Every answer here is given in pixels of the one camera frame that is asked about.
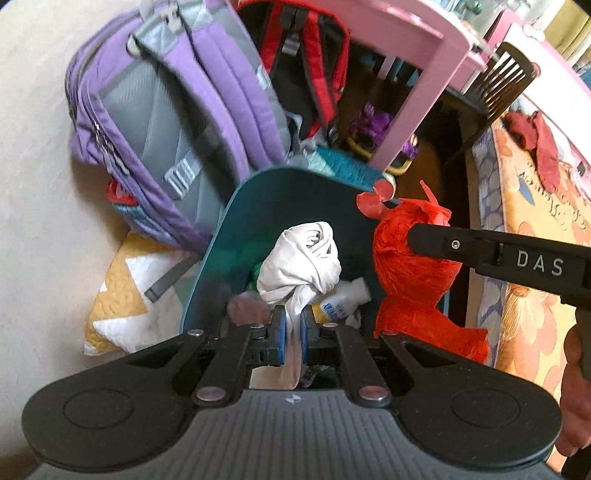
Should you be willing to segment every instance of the red cloth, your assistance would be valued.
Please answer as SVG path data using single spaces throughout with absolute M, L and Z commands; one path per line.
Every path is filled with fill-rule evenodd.
M 546 191 L 554 193 L 560 185 L 560 170 L 558 169 L 558 147 L 554 141 L 552 130 L 546 125 L 544 116 L 535 112 L 531 117 L 535 130 L 538 132 L 538 142 L 535 146 L 535 168 L 538 177 Z
M 538 142 L 538 132 L 530 123 L 530 117 L 522 112 L 509 112 L 505 115 L 509 133 L 517 140 L 521 148 L 532 151 Z
M 540 112 L 534 112 L 531 116 L 522 112 L 509 112 L 505 120 L 509 125 L 509 133 L 517 139 L 519 146 L 532 152 L 531 158 L 542 186 L 554 193 L 560 184 L 558 148 L 544 116 Z

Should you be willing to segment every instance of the red and black backpack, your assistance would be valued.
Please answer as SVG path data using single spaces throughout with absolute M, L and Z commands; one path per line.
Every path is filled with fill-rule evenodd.
M 349 63 L 349 30 L 303 0 L 246 0 L 238 13 L 285 110 L 302 117 L 300 137 L 333 131 Z

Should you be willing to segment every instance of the yellow label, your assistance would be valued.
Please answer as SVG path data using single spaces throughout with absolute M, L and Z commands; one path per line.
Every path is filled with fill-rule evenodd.
M 314 314 L 314 320 L 316 323 L 322 324 L 330 321 L 324 313 L 324 310 L 320 307 L 320 303 L 312 305 L 312 313 Z

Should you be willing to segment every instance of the purple backpack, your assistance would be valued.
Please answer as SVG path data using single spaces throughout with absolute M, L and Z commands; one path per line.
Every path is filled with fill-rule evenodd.
M 106 24 L 74 55 L 72 151 L 103 165 L 132 229 L 205 252 L 236 187 L 287 162 L 293 134 L 225 0 L 156 3 Z

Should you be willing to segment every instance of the backpack strap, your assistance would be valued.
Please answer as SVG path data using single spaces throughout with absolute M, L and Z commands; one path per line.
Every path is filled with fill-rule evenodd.
M 306 79 L 313 92 L 314 102 L 323 126 L 329 130 L 330 123 L 336 118 L 337 107 L 332 86 L 328 82 L 324 71 L 324 57 L 322 40 L 320 38 L 319 13 L 308 12 L 306 23 L 302 30 L 304 44 L 304 69 Z
M 306 81 L 320 124 L 325 133 L 328 133 L 336 118 L 337 107 L 324 69 L 319 18 L 320 14 L 315 10 L 273 2 L 261 45 L 261 58 L 272 79 L 280 55 L 301 54 Z
M 231 160 L 236 185 L 250 175 L 246 152 L 226 105 L 194 57 L 193 46 L 178 15 L 178 5 L 153 15 L 135 32 L 138 48 L 171 72 L 209 117 L 214 134 Z
M 285 164 L 287 120 L 256 47 L 231 7 L 208 3 L 180 5 L 199 64 L 232 115 L 253 169 Z

